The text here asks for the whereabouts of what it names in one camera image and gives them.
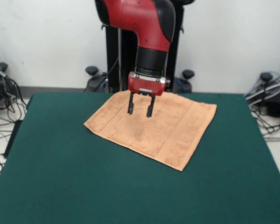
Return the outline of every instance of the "black knob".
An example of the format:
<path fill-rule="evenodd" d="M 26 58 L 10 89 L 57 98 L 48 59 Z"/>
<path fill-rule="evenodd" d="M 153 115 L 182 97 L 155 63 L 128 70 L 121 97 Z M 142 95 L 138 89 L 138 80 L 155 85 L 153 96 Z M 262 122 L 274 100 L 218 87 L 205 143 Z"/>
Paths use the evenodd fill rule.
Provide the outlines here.
<path fill-rule="evenodd" d="M 98 68 L 95 66 L 89 66 L 85 69 L 85 71 L 90 75 L 90 76 L 94 76 L 95 74 L 97 74 L 98 72 Z"/>
<path fill-rule="evenodd" d="M 192 70 L 184 70 L 182 72 L 182 76 L 185 78 L 185 79 L 190 79 L 190 78 L 193 78 L 195 76 L 195 72 L 193 72 Z"/>
<path fill-rule="evenodd" d="M 273 76 L 269 72 L 263 72 L 263 73 L 260 74 L 260 78 L 261 78 L 262 81 L 267 83 L 267 82 L 272 80 Z"/>

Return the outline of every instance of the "towel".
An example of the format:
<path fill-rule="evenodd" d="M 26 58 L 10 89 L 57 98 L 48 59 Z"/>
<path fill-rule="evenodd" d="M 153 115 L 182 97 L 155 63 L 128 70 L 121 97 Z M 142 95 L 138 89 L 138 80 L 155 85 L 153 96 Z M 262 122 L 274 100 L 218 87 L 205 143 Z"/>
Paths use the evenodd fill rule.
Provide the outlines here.
<path fill-rule="evenodd" d="M 130 115 L 129 96 L 129 91 L 112 95 L 84 125 L 104 139 L 183 171 L 217 106 L 164 92 L 156 97 L 153 115 L 147 118 L 151 98 L 135 94 Z"/>

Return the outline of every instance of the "green felt surface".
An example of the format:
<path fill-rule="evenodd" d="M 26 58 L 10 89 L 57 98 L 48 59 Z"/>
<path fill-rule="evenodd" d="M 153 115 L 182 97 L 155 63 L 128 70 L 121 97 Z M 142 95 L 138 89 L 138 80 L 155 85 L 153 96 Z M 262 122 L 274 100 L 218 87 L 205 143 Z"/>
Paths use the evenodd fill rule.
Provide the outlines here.
<path fill-rule="evenodd" d="M 243 97 L 185 96 L 218 108 L 179 172 L 83 126 L 109 94 L 36 94 L 0 177 L 0 224 L 280 224 L 280 174 Z"/>

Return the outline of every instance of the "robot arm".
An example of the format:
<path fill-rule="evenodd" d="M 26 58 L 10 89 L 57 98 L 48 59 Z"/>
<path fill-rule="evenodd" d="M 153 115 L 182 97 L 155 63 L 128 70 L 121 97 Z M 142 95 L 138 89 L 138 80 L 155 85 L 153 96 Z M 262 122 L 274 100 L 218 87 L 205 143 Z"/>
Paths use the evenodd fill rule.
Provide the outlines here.
<path fill-rule="evenodd" d="M 165 90 L 164 69 L 175 29 L 175 9 L 170 0 L 95 0 L 102 23 L 134 31 L 138 37 L 135 71 L 128 80 L 131 91 L 129 114 L 135 93 L 152 97 L 147 116 L 151 117 L 155 96 Z"/>

